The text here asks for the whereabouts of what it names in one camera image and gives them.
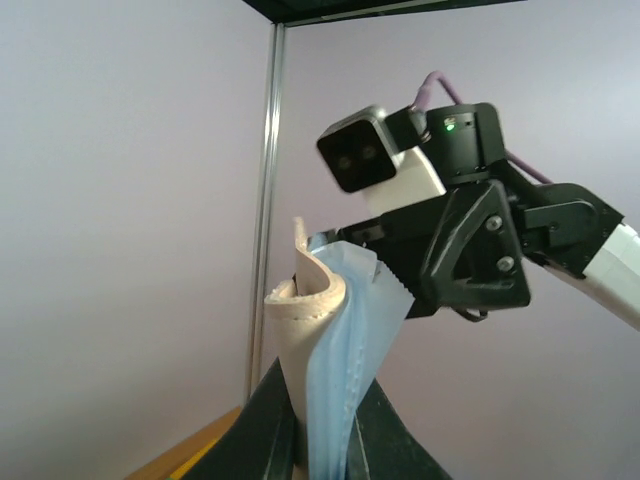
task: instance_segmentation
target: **wooden surface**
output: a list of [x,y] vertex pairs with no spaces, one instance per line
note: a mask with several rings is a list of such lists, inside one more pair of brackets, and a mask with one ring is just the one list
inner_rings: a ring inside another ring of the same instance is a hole
[[219,438],[233,425],[240,407],[234,408],[202,430],[183,440],[155,460],[129,475],[125,480],[166,480],[183,463],[198,453],[214,438]]

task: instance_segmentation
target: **beige fabric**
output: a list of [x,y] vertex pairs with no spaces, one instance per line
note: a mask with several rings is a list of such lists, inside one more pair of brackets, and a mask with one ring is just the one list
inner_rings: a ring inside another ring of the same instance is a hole
[[286,280],[265,299],[293,411],[306,424],[309,356],[345,298],[344,280],[307,251],[302,219],[295,219],[296,281]]

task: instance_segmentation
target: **aluminum frame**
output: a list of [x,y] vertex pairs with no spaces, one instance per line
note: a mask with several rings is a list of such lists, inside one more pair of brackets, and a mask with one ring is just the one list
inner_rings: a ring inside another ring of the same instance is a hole
[[283,24],[275,24],[271,35],[269,71],[267,73],[267,101],[264,124],[264,145],[260,161],[258,186],[258,208],[256,214],[253,285],[251,288],[251,327],[244,401],[260,383],[262,376],[262,346],[264,330],[264,297],[269,260],[269,237],[278,155],[278,132],[280,129],[280,101],[284,70],[286,30]]

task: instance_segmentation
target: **white wall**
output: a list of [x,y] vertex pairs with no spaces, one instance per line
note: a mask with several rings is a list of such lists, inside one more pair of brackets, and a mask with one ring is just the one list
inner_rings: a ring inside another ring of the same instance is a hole
[[242,402],[269,31],[3,2],[4,478],[122,478]]
[[[498,106],[509,148],[640,228],[638,18],[638,2],[536,0],[291,30],[269,286],[293,272],[294,215],[315,231],[366,217],[315,153],[318,136],[371,103],[409,104],[435,69],[467,101]],[[433,105],[445,103],[438,92]],[[528,309],[407,322],[380,381],[456,479],[616,479],[640,451],[640,335],[530,270]]]

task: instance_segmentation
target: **purple cable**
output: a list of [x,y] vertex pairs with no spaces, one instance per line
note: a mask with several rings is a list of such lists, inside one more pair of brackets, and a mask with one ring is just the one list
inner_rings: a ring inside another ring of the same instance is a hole
[[[429,106],[429,100],[431,99],[431,88],[433,87],[433,84],[436,82],[439,82],[440,85],[442,85],[442,88],[444,88],[444,90],[447,92],[449,97],[451,97],[451,100],[453,100],[453,103],[455,103],[456,105],[460,105],[464,103],[460,98],[460,96],[458,95],[458,93],[454,90],[454,88],[449,83],[449,80],[447,80],[447,78],[443,75],[443,73],[435,71],[427,75],[427,78],[425,78],[424,82],[420,86],[420,89],[418,90],[418,95],[416,96],[416,99],[413,102],[413,108],[420,110],[422,112],[427,111],[427,107]],[[548,178],[546,175],[539,172],[538,170],[530,166],[528,163],[526,163],[524,160],[521,160],[520,158],[518,158],[516,155],[514,155],[508,150],[507,150],[507,159],[511,163],[513,163],[516,167],[518,167],[520,170],[522,170],[523,172],[525,172],[527,175],[531,176],[538,182],[545,183],[545,184],[553,183],[551,179]]]

